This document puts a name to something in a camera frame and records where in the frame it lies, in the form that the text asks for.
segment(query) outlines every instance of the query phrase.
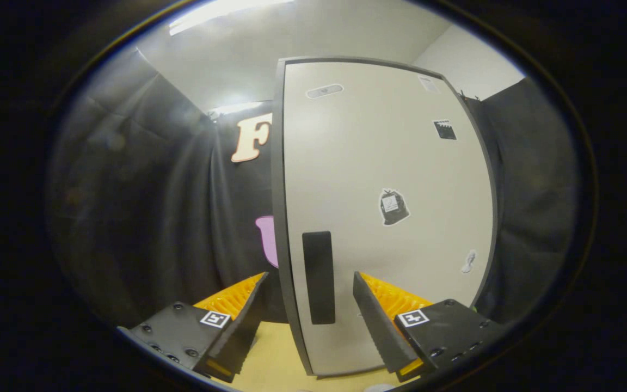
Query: clapperboard sticker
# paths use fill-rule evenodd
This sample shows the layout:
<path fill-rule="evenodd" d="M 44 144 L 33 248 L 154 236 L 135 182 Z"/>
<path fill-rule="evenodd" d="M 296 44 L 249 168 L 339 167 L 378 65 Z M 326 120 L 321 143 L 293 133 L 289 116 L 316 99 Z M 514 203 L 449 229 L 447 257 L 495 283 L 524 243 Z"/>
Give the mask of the clapperboard sticker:
<path fill-rule="evenodd" d="M 442 139 L 456 140 L 456 134 L 453 132 L 451 122 L 448 120 L 436 120 L 434 121 L 437 133 Z"/>
<path fill-rule="evenodd" d="M 417 79 L 420 80 L 420 84 L 422 84 L 422 86 L 425 87 L 427 91 L 431 91 L 437 94 L 440 92 L 440 89 L 437 88 L 437 84 L 435 84 L 434 80 L 432 80 L 431 77 L 418 75 Z"/>
<path fill-rule="evenodd" d="M 401 313 L 398 317 L 401 318 L 401 322 L 406 327 L 414 327 L 415 325 L 430 321 L 430 319 L 428 319 L 425 313 L 423 313 L 420 309 Z"/>
<path fill-rule="evenodd" d="M 410 210 L 408 210 L 404 196 L 396 189 L 382 189 L 379 196 L 379 206 L 384 226 L 396 225 L 410 216 Z"/>
<path fill-rule="evenodd" d="M 207 313 L 205 317 L 202 317 L 202 320 L 200 320 L 200 322 L 212 327 L 221 328 L 224 327 L 225 323 L 229 320 L 230 317 L 231 316 L 225 315 L 224 313 L 214 312 L 210 310 L 210 312 Z"/>

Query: trash bag sticker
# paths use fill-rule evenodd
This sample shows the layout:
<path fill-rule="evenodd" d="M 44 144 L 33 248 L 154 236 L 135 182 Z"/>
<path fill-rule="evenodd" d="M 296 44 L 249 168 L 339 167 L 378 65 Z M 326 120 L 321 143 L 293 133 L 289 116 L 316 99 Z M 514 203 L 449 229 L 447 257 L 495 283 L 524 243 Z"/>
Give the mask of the trash bag sticker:
<path fill-rule="evenodd" d="M 456 140 L 456 134 L 453 132 L 451 122 L 448 120 L 437 120 L 434 121 L 434 124 L 435 128 L 437 128 L 437 133 L 442 139 Z"/>
<path fill-rule="evenodd" d="M 381 216 L 384 226 L 393 226 L 410 216 L 405 198 L 396 189 L 382 189 L 379 196 Z"/>
<path fill-rule="evenodd" d="M 472 249 L 470 252 L 468 252 L 468 256 L 466 256 L 466 261 L 463 265 L 463 268 L 461 268 L 461 273 L 469 273 L 472 269 L 473 269 L 473 261 L 476 261 L 476 251 L 475 249 Z"/>

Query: white door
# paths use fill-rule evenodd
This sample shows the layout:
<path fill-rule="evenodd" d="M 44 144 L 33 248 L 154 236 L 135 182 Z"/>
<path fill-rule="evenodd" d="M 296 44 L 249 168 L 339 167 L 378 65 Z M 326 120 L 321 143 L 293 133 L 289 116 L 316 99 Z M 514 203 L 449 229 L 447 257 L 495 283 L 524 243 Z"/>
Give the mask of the white door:
<path fill-rule="evenodd" d="M 383 362 L 359 316 L 353 274 L 472 305 L 493 247 L 484 149 L 448 84 L 393 66 L 286 65 L 282 107 L 296 294 L 285 300 L 296 300 L 314 374 L 377 368 Z M 303 234 L 319 231 L 330 233 L 333 323 L 311 318 Z"/>

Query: white label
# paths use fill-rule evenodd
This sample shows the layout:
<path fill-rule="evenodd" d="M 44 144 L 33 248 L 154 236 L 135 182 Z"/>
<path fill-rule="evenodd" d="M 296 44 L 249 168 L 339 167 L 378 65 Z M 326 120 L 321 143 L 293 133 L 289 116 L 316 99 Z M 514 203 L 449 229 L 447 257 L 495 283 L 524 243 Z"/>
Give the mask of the white label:
<path fill-rule="evenodd" d="M 464 262 L 463 268 L 461 268 L 461 273 L 469 273 L 473 269 L 473 262 L 476 260 L 477 255 L 478 254 L 476 253 L 475 249 L 472 249 L 470 252 L 468 252 L 468 256 L 466 256 L 466 261 Z"/>
<path fill-rule="evenodd" d="M 224 313 L 213 312 L 212 310 L 210 310 L 210 312 L 207 313 L 205 317 L 202 317 L 202 320 L 200 320 L 200 322 L 206 323 L 207 325 L 210 325 L 212 327 L 221 328 L 225 325 L 226 321 L 229 320 L 230 317 L 230 315 L 225 315 Z"/>
<path fill-rule="evenodd" d="M 422 86 L 425 87 L 427 91 L 432 91 L 433 93 L 440 92 L 440 89 L 437 88 L 437 85 L 432 80 L 432 78 L 418 75 L 418 79 L 420 79 L 420 84 L 422 84 Z"/>
<path fill-rule="evenodd" d="M 420 309 L 413 310 L 411 312 L 401 313 L 398 315 L 401 318 L 401 322 L 406 327 L 413 327 L 415 325 L 428 322 L 430 319 L 427 318 L 425 313 L 423 313 Z"/>
<path fill-rule="evenodd" d="M 381 202 L 384 203 L 384 211 L 386 212 L 396 211 L 398 209 L 398 201 L 396 201 L 395 195 L 383 198 Z"/>

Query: wooden floor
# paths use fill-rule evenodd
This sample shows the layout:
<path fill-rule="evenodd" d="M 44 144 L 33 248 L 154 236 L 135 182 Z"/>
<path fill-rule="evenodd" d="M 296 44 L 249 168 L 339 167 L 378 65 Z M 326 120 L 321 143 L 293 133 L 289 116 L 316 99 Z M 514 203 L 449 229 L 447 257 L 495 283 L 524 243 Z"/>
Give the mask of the wooden floor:
<path fill-rule="evenodd" d="M 233 383 L 222 384 L 243 392 L 363 392 L 375 384 L 397 387 L 401 383 L 386 369 L 324 379 L 307 376 L 289 324 L 261 322 L 241 374 L 236 375 Z"/>

